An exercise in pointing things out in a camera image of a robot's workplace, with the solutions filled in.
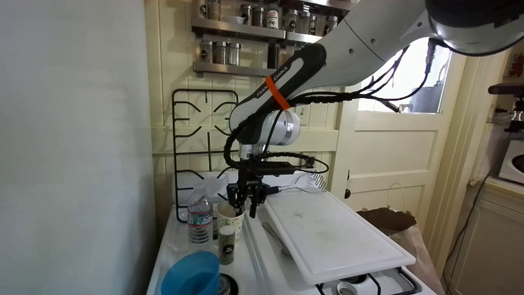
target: cabinet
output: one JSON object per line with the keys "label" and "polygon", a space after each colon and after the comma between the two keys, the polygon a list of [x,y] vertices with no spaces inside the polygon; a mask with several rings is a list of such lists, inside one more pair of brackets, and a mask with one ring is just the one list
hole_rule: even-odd
{"label": "cabinet", "polygon": [[[524,294],[524,188],[520,195],[493,183],[486,183],[460,247],[453,294]],[[448,263],[447,277],[453,262]]]}

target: window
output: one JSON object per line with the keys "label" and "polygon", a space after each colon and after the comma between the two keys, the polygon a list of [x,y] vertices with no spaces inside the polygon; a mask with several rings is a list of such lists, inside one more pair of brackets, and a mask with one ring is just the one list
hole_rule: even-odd
{"label": "window", "polygon": [[[402,58],[400,65],[392,80],[376,92],[374,95],[381,98],[399,98],[405,96],[420,85],[424,78],[425,58],[428,49],[428,39],[419,39],[411,44],[408,51]],[[386,72],[400,56],[400,51],[383,65],[376,73],[362,81],[362,86],[368,85],[372,80],[380,77]],[[438,113],[442,99],[442,91],[450,64],[451,52],[447,48],[436,47],[435,59],[431,66],[431,72],[424,87],[415,95],[404,100],[392,101],[392,103],[402,110],[402,112],[412,113]],[[382,83],[379,82],[373,88],[377,88]],[[392,112],[386,106],[375,100],[360,99],[358,104],[359,111],[380,111]]]}

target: gray wall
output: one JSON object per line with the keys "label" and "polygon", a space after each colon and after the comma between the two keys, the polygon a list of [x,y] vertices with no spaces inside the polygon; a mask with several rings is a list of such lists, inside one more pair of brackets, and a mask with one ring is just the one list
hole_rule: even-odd
{"label": "gray wall", "polygon": [[0,3],[0,294],[143,294],[156,254],[142,0]]}

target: microwave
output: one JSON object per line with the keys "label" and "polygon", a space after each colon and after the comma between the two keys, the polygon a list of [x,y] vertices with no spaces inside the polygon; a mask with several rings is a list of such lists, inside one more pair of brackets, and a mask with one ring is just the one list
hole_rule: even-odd
{"label": "microwave", "polygon": [[512,140],[509,143],[498,176],[524,184],[524,140]]}

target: plastic water bottle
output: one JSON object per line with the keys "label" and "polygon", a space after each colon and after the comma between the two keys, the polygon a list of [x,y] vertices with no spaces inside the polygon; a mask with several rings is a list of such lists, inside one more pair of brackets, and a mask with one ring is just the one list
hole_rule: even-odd
{"label": "plastic water bottle", "polygon": [[189,248],[209,250],[213,240],[213,203],[204,184],[197,183],[188,201]]}

